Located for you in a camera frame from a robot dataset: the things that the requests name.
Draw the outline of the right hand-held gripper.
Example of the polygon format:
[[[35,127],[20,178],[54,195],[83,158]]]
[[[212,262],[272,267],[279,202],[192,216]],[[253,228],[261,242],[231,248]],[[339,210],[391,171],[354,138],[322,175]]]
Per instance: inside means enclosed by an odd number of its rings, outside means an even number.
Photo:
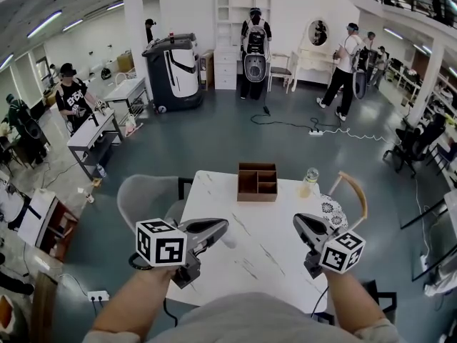
[[[324,270],[346,273],[358,263],[366,245],[355,232],[335,232],[326,219],[312,214],[295,214],[294,226],[302,242],[310,247],[303,264],[313,278]]]

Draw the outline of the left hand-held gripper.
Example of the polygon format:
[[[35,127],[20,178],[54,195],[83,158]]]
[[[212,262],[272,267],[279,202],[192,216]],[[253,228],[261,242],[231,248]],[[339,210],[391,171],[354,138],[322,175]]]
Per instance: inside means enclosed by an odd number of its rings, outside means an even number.
[[[211,247],[227,230],[226,219],[190,219],[178,228],[162,219],[137,222],[135,259],[140,262],[135,268],[176,268],[173,281],[177,287],[184,288],[200,276],[196,253]]]

